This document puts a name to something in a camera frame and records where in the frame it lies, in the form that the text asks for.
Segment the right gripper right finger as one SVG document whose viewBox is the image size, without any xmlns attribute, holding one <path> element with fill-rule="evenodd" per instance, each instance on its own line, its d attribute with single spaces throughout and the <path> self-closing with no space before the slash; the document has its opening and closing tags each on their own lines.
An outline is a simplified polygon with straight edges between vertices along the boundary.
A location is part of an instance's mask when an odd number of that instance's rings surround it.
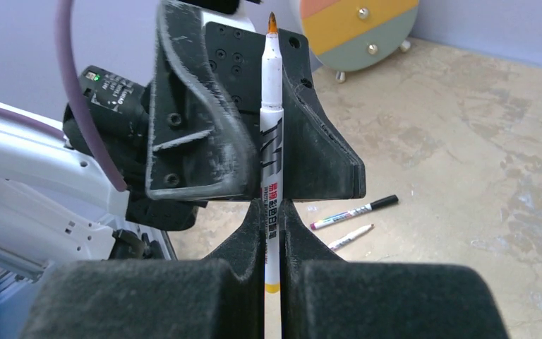
<svg viewBox="0 0 542 339">
<path fill-rule="evenodd" d="M 466 266 L 348 262 L 279 209 L 283 338 L 506 338 L 483 278 Z"/>
</svg>

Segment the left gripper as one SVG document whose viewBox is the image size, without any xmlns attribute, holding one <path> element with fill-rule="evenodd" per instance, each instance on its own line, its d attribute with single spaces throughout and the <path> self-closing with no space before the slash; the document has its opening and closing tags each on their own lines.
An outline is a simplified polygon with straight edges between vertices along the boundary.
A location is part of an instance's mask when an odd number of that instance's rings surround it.
<svg viewBox="0 0 542 339">
<path fill-rule="evenodd" d="M 284 196 L 366 195 L 363 160 L 327 117 L 312 83 L 308 40 L 280 30 L 284 57 Z M 154 200 L 249 199 L 258 182 L 264 35 L 206 23 L 202 11 L 162 1 L 149 85 L 145 190 Z"/>
</svg>

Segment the white pen black end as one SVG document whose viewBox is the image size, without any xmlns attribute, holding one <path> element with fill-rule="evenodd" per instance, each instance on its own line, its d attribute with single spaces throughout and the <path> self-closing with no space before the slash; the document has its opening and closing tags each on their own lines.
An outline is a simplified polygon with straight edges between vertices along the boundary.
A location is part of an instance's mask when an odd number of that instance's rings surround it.
<svg viewBox="0 0 542 339">
<path fill-rule="evenodd" d="M 398 202 L 399 202 L 399 198 L 396 195 L 387 196 L 382 199 L 376 200 L 374 202 L 367 203 L 364 206 L 347 210 L 345 212 L 338 213 L 336 215 L 331 215 L 330 217 L 326 217 L 322 220 L 318 220 L 316 222 L 311 223 L 309 227 L 312 230 L 319 230 L 321 228 L 369 213 L 373 210 L 377 210 L 377 209 L 394 205 Z"/>
</svg>

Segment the white pen orange tip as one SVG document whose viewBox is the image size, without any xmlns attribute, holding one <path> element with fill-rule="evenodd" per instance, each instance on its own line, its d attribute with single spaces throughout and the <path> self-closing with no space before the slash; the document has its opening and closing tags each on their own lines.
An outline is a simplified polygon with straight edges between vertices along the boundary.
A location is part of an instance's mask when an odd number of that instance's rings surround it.
<svg viewBox="0 0 542 339">
<path fill-rule="evenodd" d="M 265 291 L 280 291 L 278 213 L 284 197 L 283 60 L 274 13 L 269 14 L 261 58 L 260 197 L 265 225 Z"/>
</svg>

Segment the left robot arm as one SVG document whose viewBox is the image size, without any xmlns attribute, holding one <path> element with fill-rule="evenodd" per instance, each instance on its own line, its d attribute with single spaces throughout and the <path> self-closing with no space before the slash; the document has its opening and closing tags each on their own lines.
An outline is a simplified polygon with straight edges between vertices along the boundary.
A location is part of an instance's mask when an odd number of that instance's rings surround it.
<svg viewBox="0 0 542 339">
<path fill-rule="evenodd" d="M 159 1 L 153 72 L 132 81 L 76 68 L 71 1 L 55 19 L 59 70 L 32 69 L 23 92 L 62 85 L 61 121 L 0 103 L 0 266 L 38 280 L 71 261 L 174 258 L 169 231 L 210 201 L 263 197 L 269 176 L 291 201 L 362 198 L 363 161 L 315 91 L 308 41 L 279 32 L 283 116 L 260 112 L 266 38 L 240 1 Z"/>
</svg>

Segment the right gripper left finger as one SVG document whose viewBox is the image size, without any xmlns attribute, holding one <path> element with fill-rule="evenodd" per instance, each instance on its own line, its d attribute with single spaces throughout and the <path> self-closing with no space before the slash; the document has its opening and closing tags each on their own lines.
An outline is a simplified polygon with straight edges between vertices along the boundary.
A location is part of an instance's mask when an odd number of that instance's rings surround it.
<svg viewBox="0 0 542 339">
<path fill-rule="evenodd" d="M 263 205 L 197 261 L 76 261 L 40 290 L 22 338 L 262 338 Z"/>
</svg>

